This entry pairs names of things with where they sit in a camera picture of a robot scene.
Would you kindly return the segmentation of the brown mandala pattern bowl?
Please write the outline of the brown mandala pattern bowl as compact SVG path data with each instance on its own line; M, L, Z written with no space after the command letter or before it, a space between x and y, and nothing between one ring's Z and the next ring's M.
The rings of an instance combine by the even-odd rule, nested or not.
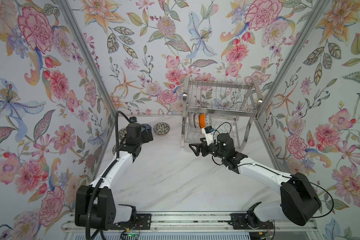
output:
M199 113L194 113L194 127L196 129L200 128Z

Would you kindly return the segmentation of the plain white bowl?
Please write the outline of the plain white bowl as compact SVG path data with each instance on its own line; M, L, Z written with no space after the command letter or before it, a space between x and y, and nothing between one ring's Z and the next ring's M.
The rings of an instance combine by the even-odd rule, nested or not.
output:
M206 114L204 113L199 114L199 125L201 129L206 127Z

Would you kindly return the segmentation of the two-tier steel dish rack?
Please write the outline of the two-tier steel dish rack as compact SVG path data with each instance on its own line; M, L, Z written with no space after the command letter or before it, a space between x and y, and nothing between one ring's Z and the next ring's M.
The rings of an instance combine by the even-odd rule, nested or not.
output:
M212 126L219 133L228 132L236 148L243 150L248 142L253 120L263 102L257 80L246 82L201 81L186 79L183 90L181 147L197 143L202 129L190 128L189 113L210 114Z

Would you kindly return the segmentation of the pale green pattern bowl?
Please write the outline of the pale green pattern bowl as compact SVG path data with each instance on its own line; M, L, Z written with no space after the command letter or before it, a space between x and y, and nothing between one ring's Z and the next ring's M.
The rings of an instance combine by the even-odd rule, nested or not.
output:
M205 114L205 127L212 125L212 118L210 114Z

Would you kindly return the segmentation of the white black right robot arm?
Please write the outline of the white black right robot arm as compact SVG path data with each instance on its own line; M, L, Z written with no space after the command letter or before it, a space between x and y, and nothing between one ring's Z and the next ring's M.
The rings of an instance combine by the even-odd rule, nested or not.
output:
M235 149L229 134L219 134L214 138L209 133L200 143L189 147L196 156L219 158L226 169L258 181L280 196L269 203L257 202L246 210L245 221L252 229L276 220L289 220L297 226L304 226L321 207L321 201L305 175L284 173L256 162Z

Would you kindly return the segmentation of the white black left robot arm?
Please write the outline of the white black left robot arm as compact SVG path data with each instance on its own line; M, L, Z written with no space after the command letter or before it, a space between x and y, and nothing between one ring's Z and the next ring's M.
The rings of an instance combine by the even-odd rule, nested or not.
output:
M129 123L126 134L115 146L112 162L90 185L81 186L76 192L75 225L107 231L117 228L131 229L136 225L135 206L118 204L112 187L121 179L123 172L131 166L142 145L153 141L152 127L147 124Z

